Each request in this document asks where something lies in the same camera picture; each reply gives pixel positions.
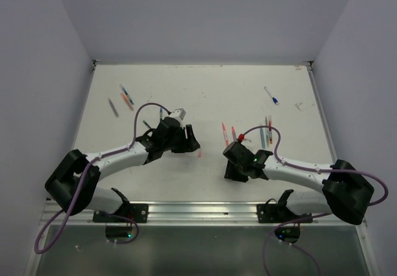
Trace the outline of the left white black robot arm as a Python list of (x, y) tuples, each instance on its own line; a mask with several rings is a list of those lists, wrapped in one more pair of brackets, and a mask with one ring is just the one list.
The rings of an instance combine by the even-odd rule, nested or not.
[(70, 151), (45, 183), (50, 197), (64, 212), (76, 215), (83, 210), (106, 212), (120, 222), (129, 214), (129, 201), (115, 188), (99, 189), (100, 180), (133, 166), (143, 166), (163, 153), (192, 153), (200, 149), (191, 125), (166, 117), (156, 128), (136, 138), (133, 146), (103, 153)]

